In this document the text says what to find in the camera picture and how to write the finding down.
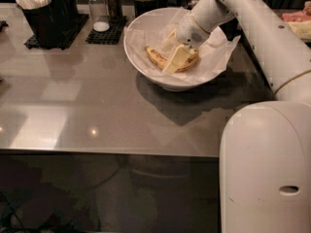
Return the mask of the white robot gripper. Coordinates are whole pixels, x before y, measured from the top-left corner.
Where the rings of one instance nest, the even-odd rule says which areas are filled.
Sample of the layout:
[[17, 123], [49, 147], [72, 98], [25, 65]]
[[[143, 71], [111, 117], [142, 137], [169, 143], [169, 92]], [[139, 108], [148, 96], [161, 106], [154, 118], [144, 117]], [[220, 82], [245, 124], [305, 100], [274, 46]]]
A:
[[[234, 19], [233, 12], [219, 0], [199, 0], [161, 43], [164, 51], [180, 44], [199, 48], [220, 25]], [[191, 68], [198, 60], [198, 50], [180, 45], [164, 64], [163, 72], [174, 74]]]

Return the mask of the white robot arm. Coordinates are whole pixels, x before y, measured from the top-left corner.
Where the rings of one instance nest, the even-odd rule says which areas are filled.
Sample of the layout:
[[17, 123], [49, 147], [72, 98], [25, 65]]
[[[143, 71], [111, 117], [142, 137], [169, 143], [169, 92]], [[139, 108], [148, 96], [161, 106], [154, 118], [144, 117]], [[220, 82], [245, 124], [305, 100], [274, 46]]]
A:
[[219, 157], [222, 233], [311, 233], [311, 49], [262, 0], [199, 0], [175, 41], [236, 18], [275, 98], [235, 113]]

